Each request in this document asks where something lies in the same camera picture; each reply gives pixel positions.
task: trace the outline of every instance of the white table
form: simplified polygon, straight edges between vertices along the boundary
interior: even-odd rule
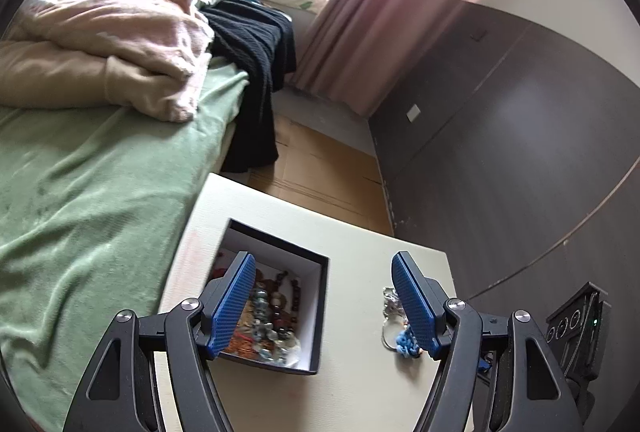
[[[390,264],[407,250],[448,295],[447,256],[343,223],[210,174],[191,213],[167,280],[160,312],[204,287],[229,218],[329,257],[319,372],[296,376],[219,359],[210,364],[236,432],[411,432],[436,373],[424,354],[404,360],[383,348],[382,289]],[[168,432],[180,431],[166,357],[158,385]],[[471,419],[467,425],[472,430]]]

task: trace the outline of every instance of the blue gripper pad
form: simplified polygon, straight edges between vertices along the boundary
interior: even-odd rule
[[[391,260],[391,279],[418,345],[427,351],[431,358],[437,357],[441,345],[436,338],[433,311],[399,255],[395,255]]]
[[[213,313],[213,332],[207,344],[207,351],[212,358],[216,358],[229,345],[244,304],[254,288],[254,282],[255,259],[249,253]]]

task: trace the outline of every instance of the curtain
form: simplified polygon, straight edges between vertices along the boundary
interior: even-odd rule
[[[292,83],[370,116],[460,0],[329,0],[309,29]]]

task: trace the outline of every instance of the metal screw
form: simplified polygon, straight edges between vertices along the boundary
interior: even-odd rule
[[[118,322],[127,322],[129,320],[131,320],[131,317],[133,316],[133,311],[130,309],[123,309],[122,311],[120,311],[120,313],[118,313],[116,315],[116,320]]]
[[[189,297],[184,299],[180,306],[182,306],[182,309],[185,311],[191,311],[192,309],[196,309],[198,304],[200,304],[200,301],[197,298]]]
[[[524,309],[518,309],[515,313],[516,320],[520,322],[529,322],[531,315],[524,311]]]
[[[453,311],[462,311],[466,307],[466,304],[459,298],[452,298],[447,302],[447,306]]]

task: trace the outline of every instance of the green blanket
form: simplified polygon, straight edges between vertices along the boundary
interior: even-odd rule
[[[158,308],[247,83],[220,58],[210,67],[185,124],[130,108],[0,107],[0,349],[25,411],[47,432],[62,430],[117,311]]]

